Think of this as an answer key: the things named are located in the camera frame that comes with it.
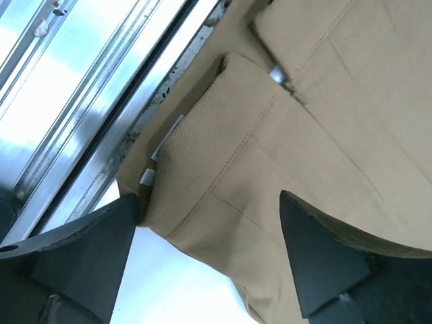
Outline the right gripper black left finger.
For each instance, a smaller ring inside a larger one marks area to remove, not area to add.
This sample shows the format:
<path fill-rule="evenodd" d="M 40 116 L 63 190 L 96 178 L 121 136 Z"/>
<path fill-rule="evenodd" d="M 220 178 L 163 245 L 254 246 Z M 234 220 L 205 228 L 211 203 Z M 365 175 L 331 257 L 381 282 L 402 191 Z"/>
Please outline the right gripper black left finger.
<path fill-rule="evenodd" d="M 131 194 L 1 247 L 1 322 L 109 323 L 137 216 Z"/>

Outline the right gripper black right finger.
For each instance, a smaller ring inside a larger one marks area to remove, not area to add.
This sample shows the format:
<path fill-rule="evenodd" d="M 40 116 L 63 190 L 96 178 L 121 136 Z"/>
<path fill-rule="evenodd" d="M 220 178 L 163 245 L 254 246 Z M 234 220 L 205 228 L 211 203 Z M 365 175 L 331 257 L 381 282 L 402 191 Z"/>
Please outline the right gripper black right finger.
<path fill-rule="evenodd" d="M 303 319 L 431 322 L 431 252 L 369 234 L 286 190 L 279 216 Z"/>

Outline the tan skirt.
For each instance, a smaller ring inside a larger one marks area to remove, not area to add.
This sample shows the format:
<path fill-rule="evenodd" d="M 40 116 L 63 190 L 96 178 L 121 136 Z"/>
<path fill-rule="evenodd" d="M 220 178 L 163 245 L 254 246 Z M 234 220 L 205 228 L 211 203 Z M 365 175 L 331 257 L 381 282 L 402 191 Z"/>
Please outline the tan skirt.
<path fill-rule="evenodd" d="M 430 252 L 431 2 L 233 1 L 117 183 L 260 323 L 300 322 L 282 190 Z"/>

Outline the aluminium rail frame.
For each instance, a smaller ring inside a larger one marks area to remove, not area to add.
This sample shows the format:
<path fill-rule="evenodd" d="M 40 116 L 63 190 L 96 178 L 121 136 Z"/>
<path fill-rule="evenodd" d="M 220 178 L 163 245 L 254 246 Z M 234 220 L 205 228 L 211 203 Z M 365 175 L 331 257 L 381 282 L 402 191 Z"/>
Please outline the aluminium rail frame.
<path fill-rule="evenodd" d="M 120 161 L 224 1 L 1 2 L 1 245 L 117 196 Z"/>

